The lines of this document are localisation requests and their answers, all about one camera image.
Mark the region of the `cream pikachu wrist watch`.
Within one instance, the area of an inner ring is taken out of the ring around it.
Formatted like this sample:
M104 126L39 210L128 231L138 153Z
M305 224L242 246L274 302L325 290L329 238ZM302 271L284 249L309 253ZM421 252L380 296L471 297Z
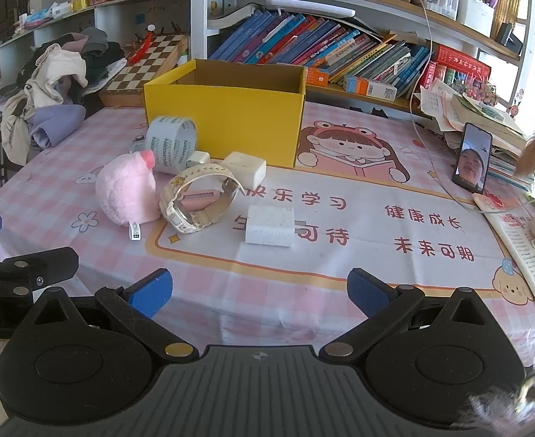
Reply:
M204 179L219 181L220 188L191 190ZM164 219L179 233L191 234L217 223L230 207L241 182L221 164L192 166L175 175L160 193L159 210Z

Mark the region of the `pink utility knife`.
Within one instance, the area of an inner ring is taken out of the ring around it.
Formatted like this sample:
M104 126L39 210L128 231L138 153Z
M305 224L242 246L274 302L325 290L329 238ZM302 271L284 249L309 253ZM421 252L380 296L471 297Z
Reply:
M215 189L189 190L182 194L178 202L188 212L200 211L214 203L218 191Z

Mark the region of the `pink plush paw toy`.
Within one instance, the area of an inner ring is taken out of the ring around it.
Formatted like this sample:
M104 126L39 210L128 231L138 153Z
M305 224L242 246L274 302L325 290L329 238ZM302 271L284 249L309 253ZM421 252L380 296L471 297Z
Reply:
M99 206L115 225L128 228L129 239L141 239L140 226L160 217L151 150L116 157L102 168L96 181Z

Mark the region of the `white square charger block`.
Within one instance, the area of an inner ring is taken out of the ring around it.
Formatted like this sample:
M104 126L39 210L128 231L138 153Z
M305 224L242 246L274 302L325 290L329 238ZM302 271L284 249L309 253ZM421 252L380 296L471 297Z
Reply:
M294 220L293 208L250 205L245 242L259 246L290 248L295 236Z

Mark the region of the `clear packing tape roll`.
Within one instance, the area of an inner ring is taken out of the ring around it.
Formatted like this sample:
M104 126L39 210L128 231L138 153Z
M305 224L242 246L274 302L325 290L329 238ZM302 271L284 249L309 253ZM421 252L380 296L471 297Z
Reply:
M197 150L197 128L188 117L156 117L146 133L146 149L154 154L154 172L176 175Z

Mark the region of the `white large power adapter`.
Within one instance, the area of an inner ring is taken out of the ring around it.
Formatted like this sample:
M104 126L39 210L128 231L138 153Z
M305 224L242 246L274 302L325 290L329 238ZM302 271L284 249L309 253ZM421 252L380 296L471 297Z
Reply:
M228 169L246 190L256 189L266 177L266 160L234 151L220 164Z

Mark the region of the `pink cartoon table mat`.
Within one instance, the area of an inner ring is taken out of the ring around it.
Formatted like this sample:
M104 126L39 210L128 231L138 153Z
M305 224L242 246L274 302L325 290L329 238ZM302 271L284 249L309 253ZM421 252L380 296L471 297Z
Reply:
M184 233L165 219L115 224L101 208L103 168L146 130L139 110L104 110L0 188L0 259L69 247L80 259L73 293L127 285L164 267L174 280L158 320L197 346L323 344L362 319L346 296L360 267L429 295L474 289L523 357L535 341L535 296L510 253L453 185L443 141L405 121L306 104L320 141L387 142L354 174L334 152L269 167L219 220Z

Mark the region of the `pile of clothes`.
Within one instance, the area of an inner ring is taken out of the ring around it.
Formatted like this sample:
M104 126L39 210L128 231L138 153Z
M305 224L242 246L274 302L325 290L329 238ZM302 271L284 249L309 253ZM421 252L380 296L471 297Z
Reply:
M26 165L33 147L54 147L76 131L87 117L87 88L108 80L108 67L122 60L120 44L94 27L38 47L2 112L0 136L8 160Z

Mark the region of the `small white charger plug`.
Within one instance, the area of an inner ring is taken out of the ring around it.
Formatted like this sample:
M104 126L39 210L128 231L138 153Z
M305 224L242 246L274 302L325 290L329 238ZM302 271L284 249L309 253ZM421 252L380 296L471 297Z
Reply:
M208 152L195 150L187 158L186 168L191 168L199 165L208 164L210 162L210 155Z

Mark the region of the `black smartphone standing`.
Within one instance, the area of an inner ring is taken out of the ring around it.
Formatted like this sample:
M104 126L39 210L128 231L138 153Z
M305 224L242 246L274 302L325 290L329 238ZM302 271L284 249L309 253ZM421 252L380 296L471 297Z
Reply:
M471 193L482 194L491 160L492 135L475 124L466 123L452 182Z

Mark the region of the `wooden chess board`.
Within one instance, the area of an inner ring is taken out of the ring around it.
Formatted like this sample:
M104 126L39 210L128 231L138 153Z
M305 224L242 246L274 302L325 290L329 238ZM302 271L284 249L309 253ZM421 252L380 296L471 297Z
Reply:
M187 35L155 36L144 56L125 65L99 92L105 107L143 107L143 86L187 57Z

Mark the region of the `stack of papers and books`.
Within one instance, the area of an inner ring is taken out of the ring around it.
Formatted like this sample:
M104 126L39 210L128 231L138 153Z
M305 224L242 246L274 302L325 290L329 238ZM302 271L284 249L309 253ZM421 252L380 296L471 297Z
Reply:
M535 181L534 175L518 176L515 165L526 139L513 119L505 111L478 102L466 94L459 95L440 80L434 80L429 89L420 88L420 110L433 117L438 130L454 150L469 148L462 141L467 123L492 136L491 160L488 174L528 192Z

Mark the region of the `red tassel ornament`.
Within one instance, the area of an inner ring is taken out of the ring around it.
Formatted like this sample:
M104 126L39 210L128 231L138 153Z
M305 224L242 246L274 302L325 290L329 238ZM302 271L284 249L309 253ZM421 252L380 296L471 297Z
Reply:
M146 36L144 36L136 50L133 51L132 55L127 60L129 65L134 65L145 57L147 50L153 43L153 40L155 40L155 29L156 27L153 24L147 26Z

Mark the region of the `orange white usmile box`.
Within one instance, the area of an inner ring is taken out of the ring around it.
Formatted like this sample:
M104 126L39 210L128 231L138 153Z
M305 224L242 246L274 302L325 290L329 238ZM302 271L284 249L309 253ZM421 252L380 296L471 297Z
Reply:
M318 67L306 68L306 85L326 88L329 83L329 74Z

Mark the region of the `row of leaning books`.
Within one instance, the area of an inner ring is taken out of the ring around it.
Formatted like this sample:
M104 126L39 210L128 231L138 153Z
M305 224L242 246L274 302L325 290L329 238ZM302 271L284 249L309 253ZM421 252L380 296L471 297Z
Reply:
M383 36L359 20L253 3L208 26L228 32L212 60L318 67L329 74L328 86L342 87L346 75L357 76L396 87L396 100L413 93L432 57L427 44Z

